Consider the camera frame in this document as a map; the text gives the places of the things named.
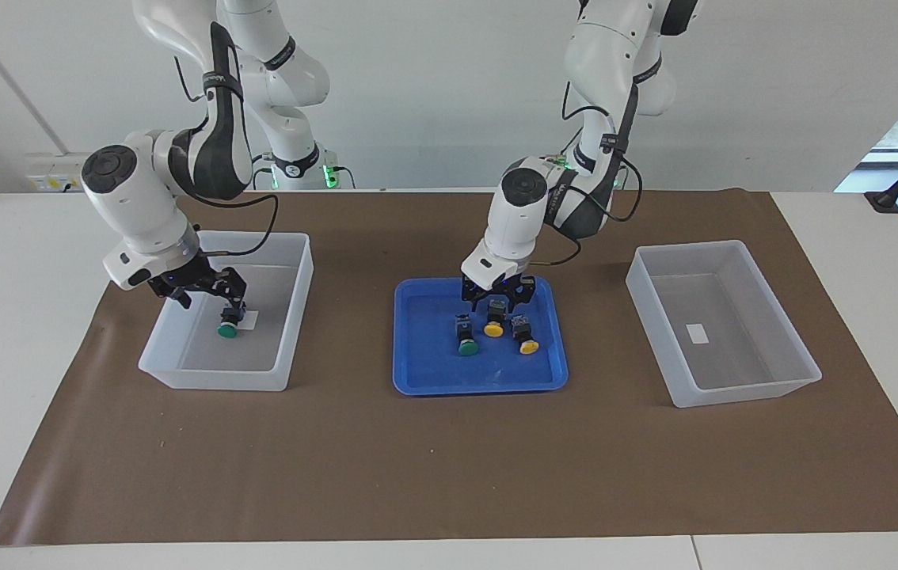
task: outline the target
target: white table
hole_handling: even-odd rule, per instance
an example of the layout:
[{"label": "white table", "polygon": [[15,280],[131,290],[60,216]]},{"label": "white table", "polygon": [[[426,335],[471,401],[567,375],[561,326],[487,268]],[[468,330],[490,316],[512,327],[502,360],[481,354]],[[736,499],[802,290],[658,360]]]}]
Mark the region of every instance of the white table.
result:
[{"label": "white table", "polygon": [[[898,217],[860,195],[774,198],[898,412]],[[101,299],[98,262],[116,241],[81,195],[0,195],[0,506]],[[0,568],[82,564],[885,569],[898,568],[898,533],[0,549]]]}]

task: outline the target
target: brown table cover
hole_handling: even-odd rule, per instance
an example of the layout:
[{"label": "brown table cover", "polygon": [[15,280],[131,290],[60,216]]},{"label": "brown table cover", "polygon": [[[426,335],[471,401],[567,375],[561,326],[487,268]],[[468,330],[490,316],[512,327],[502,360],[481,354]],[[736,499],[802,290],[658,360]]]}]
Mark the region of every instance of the brown table cover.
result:
[{"label": "brown table cover", "polygon": [[[160,300],[109,286],[2,506],[0,545],[898,530],[898,417],[768,194],[647,192],[633,221],[537,270],[564,389],[396,392],[394,288],[458,275],[489,200],[282,195],[280,230],[309,234],[316,264],[282,393],[167,389],[135,367]],[[207,230],[268,219],[185,210]],[[624,278],[639,245],[718,239],[747,243],[822,382],[673,407]],[[537,257],[571,248],[546,230]]]}]

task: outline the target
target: green light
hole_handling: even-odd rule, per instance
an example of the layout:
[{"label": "green light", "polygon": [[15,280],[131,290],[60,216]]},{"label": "green light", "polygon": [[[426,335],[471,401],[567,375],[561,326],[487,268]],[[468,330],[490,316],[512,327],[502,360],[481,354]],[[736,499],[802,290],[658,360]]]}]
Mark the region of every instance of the green light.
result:
[{"label": "green light", "polygon": [[322,166],[322,173],[325,174],[325,185],[327,188],[336,188],[340,185],[340,178],[328,165]]}]

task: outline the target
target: translucent plastic container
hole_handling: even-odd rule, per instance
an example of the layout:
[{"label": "translucent plastic container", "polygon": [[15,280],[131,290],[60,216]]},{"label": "translucent plastic container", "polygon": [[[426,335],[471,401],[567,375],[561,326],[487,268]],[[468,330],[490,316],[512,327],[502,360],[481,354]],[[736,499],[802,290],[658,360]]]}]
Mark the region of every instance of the translucent plastic container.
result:
[{"label": "translucent plastic container", "polygon": [[639,248],[626,282],[677,407],[781,397],[822,379],[741,241]]},{"label": "translucent plastic container", "polygon": [[[237,231],[200,231],[199,236],[206,250],[251,249],[262,239]],[[139,368],[174,389],[286,389],[313,271],[307,235],[272,234],[253,255],[211,257],[211,266],[233,267],[249,285],[249,314],[238,336],[217,333],[224,299],[191,293],[188,310],[166,300]],[[254,328],[242,329],[253,321]]]}]

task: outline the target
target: white sticker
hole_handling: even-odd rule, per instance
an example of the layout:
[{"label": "white sticker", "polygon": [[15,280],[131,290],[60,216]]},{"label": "white sticker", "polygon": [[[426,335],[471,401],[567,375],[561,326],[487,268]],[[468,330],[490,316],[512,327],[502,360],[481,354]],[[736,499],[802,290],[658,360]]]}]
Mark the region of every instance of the white sticker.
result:
[{"label": "white sticker", "polygon": [[238,322],[238,331],[251,331],[251,329],[255,329],[256,321],[258,321],[258,311],[247,310],[245,312],[245,317],[242,318],[242,322]]},{"label": "white sticker", "polygon": [[693,345],[707,345],[710,343],[710,337],[706,335],[706,327],[703,325],[685,325],[688,329],[688,336],[692,339]]}]

